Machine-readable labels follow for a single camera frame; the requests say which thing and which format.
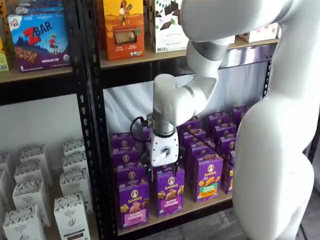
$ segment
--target orange box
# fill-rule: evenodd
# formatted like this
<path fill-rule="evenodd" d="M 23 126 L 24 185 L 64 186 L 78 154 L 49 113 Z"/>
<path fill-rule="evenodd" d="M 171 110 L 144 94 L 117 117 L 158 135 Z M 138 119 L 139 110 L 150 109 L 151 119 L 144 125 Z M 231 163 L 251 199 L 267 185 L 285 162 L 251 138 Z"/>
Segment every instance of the orange box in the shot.
<path fill-rule="evenodd" d="M 142 0 L 103 0 L 108 60 L 145 54 Z"/>

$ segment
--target green label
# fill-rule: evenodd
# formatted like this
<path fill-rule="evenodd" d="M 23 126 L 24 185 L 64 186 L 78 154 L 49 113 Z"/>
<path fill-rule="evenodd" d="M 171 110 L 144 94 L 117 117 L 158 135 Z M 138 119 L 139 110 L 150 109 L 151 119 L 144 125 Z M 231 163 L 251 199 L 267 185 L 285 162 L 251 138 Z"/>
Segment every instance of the green label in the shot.
<path fill-rule="evenodd" d="M 214 183 L 214 184 L 211 184 L 209 186 L 201 186 L 200 187 L 200 193 L 203 194 L 203 193 L 208 193 L 208 192 L 212 192 L 213 190 L 217 189 L 218 188 L 218 183 Z"/>

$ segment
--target floor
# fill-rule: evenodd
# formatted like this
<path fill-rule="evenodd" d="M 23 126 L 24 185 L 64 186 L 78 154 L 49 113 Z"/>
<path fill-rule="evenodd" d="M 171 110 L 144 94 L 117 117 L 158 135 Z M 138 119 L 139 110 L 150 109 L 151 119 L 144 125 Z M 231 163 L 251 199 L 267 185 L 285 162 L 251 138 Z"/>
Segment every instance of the floor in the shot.
<path fill-rule="evenodd" d="M 320 193 L 314 190 L 296 240 L 320 240 Z M 248 240 L 233 212 L 226 211 L 188 222 L 140 240 Z"/>

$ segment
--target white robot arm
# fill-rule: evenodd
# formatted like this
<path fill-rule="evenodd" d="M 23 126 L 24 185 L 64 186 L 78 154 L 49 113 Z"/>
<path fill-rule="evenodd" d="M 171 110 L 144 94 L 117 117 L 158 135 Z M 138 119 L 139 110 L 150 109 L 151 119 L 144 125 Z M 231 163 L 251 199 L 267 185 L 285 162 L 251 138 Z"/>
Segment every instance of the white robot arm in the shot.
<path fill-rule="evenodd" d="M 181 25 L 195 78 L 180 88 L 170 75 L 154 80 L 151 164 L 158 166 L 177 160 L 175 127 L 200 113 L 214 93 L 228 37 L 274 22 L 283 34 L 269 90 L 242 120 L 235 154 L 233 205 L 253 240 L 294 240 L 312 192 L 314 172 L 302 151 L 320 107 L 320 1 L 184 0 Z"/>

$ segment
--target robot logo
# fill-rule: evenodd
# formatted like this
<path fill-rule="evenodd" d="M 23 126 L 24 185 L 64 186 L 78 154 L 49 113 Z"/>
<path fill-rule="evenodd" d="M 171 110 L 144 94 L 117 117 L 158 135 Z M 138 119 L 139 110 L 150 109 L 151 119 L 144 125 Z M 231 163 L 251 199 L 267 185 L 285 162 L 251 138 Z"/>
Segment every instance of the robot logo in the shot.
<path fill-rule="evenodd" d="M 161 149 L 161 154 L 165 153 L 165 157 L 168 157 L 170 155 L 171 149 L 168 146 L 165 146 Z"/>

